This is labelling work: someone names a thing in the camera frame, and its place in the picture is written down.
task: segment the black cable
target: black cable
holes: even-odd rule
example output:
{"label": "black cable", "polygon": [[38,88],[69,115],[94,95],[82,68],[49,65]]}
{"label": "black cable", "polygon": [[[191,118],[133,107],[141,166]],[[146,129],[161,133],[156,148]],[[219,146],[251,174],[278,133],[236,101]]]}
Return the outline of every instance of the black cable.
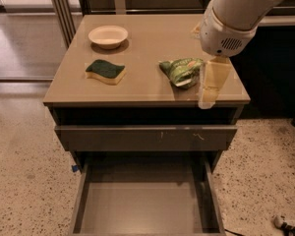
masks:
{"label": "black cable", "polygon": [[237,232],[232,232],[232,231],[227,230],[227,229],[225,229],[225,232],[229,232],[229,233],[237,235],[237,236],[245,236],[244,234],[240,234],[240,233],[237,233]]}

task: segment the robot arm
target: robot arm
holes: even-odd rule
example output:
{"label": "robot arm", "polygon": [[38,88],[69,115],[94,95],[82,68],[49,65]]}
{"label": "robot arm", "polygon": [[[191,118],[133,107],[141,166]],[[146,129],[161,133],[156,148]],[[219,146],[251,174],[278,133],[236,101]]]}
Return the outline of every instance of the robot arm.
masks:
{"label": "robot arm", "polygon": [[231,57],[255,36],[258,23],[283,0],[211,0],[200,28],[203,51]]}

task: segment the green bag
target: green bag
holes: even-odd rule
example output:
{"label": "green bag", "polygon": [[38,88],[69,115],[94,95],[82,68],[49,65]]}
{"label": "green bag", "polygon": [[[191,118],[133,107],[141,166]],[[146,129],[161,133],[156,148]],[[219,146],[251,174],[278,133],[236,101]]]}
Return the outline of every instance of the green bag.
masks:
{"label": "green bag", "polygon": [[198,58],[178,59],[159,63],[159,68],[168,77],[171,84],[180,89],[189,89],[199,81],[204,61]]}

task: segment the sponge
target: sponge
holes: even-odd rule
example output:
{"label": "sponge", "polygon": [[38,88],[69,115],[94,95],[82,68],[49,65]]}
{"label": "sponge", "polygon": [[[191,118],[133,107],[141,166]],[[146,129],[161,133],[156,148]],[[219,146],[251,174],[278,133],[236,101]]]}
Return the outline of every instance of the sponge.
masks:
{"label": "sponge", "polygon": [[108,85],[117,85],[125,74],[125,66],[117,66],[101,59],[95,60],[86,69],[87,78],[97,79]]}

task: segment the closed drawer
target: closed drawer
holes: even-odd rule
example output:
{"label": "closed drawer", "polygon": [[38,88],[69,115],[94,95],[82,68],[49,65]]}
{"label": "closed drawer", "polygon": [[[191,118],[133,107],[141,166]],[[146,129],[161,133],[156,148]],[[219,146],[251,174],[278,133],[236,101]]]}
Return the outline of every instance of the closed drawer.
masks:
{"label": "closed drawer", "polygon": [[70,236],[225,236],[205,157],[88,157]]}
{"label": "closed drawer", "polygon": [[56,126],[68,151],[208,151],[228,149],[232,125]]}

